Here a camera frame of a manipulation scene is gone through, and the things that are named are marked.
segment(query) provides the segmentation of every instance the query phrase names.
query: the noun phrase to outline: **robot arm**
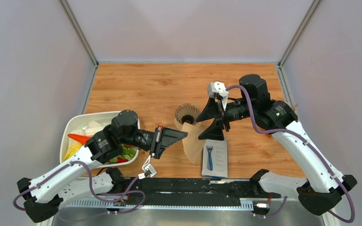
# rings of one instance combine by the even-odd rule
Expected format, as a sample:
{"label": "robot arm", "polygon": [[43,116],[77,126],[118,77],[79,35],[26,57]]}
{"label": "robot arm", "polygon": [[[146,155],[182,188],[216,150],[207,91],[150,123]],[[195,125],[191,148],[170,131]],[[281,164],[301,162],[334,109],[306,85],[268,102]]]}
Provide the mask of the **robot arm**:
{"label": "robot arm", "polygon": [[[242,98],[224,106],[228,89],[236,87],[241,88]],[[259,75],[243,76],[239,86],[228,89],[221,82],[209,85],[209,100],[197,121],[214,121],[199,135],[199,139],[224,140],[223,129],[229,131],[230,122],[251,117],[254,129],[258,133],[271,134],[279,141],[307,176],[291,178],[260,170],[252,179],[258,181],[264,191],[298,199],[308,211],[321,215],[342,199],[345,194],[343,188],[350,191],[357,184],[352,175],[343,175],[330,164],[308,137],[288,104],[270,99],[267,84]]]}
{"label": "robot arm", "polygon": [[[151,157],[160,159],[165,149],[187,136],[186,132],[167,127],[158,127],[155,132],[141,130],[137,122],[138,116],[134,111],[124,110],[112,119],[111,125],[91,137],[72,157],[38,178],[19,180],[17,187],[25,199],[24,210],[28,216],[38,223],[52,217],[68,203],[90,196],[89,181],[75,180],[86,172],[85,167],[97,168],[120,155],[123,152],[122,144],[150,151],[148,160]],[[156,174],[151,164],[143,170],[143,177]],[[93,189],[98,194],[110,191],[121,178],[120,174],[108,170],[106,174],[94,177]]]}

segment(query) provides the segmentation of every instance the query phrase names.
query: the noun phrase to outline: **white wall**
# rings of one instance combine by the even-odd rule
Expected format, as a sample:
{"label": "white wall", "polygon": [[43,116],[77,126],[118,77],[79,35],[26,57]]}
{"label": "white wall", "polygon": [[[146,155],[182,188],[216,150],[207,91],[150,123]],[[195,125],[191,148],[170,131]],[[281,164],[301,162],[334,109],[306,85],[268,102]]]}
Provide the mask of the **white wall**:
{"label": "white wall", "polygon": [[[362,225],[362,1],[322,1],[285,72],[308,134],[358,180],[351,194]],[[347,205],[337,211],[349,217]]]}
{"label": "white wall", "polygon": [[16,182],[59,163],[93,70],[58,1],[0,0],[0,226],[34,225],[12,205]]}
{"label": "white wall", "polygon": [[68,0],[99,61],[281,59],[312,0]]}

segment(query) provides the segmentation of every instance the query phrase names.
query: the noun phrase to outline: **white container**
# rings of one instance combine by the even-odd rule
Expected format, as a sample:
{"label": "white container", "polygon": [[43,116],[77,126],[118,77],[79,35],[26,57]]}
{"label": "white container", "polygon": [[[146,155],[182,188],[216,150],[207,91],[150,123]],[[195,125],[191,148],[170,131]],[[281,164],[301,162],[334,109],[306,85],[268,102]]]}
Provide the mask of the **white container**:
{"label": "white container", "polygon": [[[70,119],[70,121],[66,125],[66,129],[65,129],[65,132],[63,133],[63,137],[62,137],[62,144],[60,146],[60,156],[59,156],[60,163],[63,162],[63,159],[65,158],[66,152],[68,150],[69,137],[67,135],[72,130],[85,129],[88,127],[88,123],[90,121],[99,122],[102,126],[109,125],[112,122],[112,118],[118,116],[118,114],[120,112],[121,111],[82,114],[82,115],[77,115],[74,118]],[[140,120],[139,119],[138,119],[138,128],[140,129]],[[135,153],[134,158],[132,158],[131,160],[129,160],[127,162],[122,162],[122,163],[107,162],[107,163],[99,166],[98,168],[123,166],[123,165],[132,163],[133,161],[135,161],[135,159],[137,158],[138,153],[140,151],[140,149],[136,148],[136,147],[134,147],[133,149],[136,151],[136,153]]]}

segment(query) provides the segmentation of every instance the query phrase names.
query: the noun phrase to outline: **orange carrot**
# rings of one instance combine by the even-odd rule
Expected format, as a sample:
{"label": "orange carrot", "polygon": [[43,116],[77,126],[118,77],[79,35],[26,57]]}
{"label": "orange carrot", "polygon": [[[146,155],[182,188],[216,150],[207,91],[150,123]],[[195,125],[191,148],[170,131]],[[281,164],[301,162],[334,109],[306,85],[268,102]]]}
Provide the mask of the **orange carrot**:
{"label": "orange carrot", "polygon": [[73,140],[80,142],[83,145],[87,143],[87,140],[91,139],[91,137],[86,137],[74,133],[69,133],[67,136]]}

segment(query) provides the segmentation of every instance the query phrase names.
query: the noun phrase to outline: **wooden table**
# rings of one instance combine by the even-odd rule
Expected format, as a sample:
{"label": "wooden table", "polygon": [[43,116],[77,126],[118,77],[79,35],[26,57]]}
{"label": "wooden table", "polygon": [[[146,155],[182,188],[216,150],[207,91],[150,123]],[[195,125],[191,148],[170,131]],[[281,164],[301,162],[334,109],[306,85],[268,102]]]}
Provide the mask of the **wooden table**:
{"label": "wooden table", "polygon": [[[176,108],[191,103],[202,110],[210,82],[221,81],[228,87],[252,73],[267,81],[273,99],[283,100],[273,64],[100,64],[86,113],[131,109],[140,117],[142,129],[154,131],[157,125],[175,128]],[[231,90],[229,96],[240,97],[240,91]],[[250,120],[232,122],[225,135],[229,139],[230,178],[249,178],[260,169],[304,177],[291,155],[274,138],[257,134]],[[141,151],[134,163],[119,169],[124,176],[136,176],[142,172],[147,156],[148,152]],[[158,177],[201,177],[200,162],[189,162],[182,142],[168,148],[160,160],[151,162]]]}

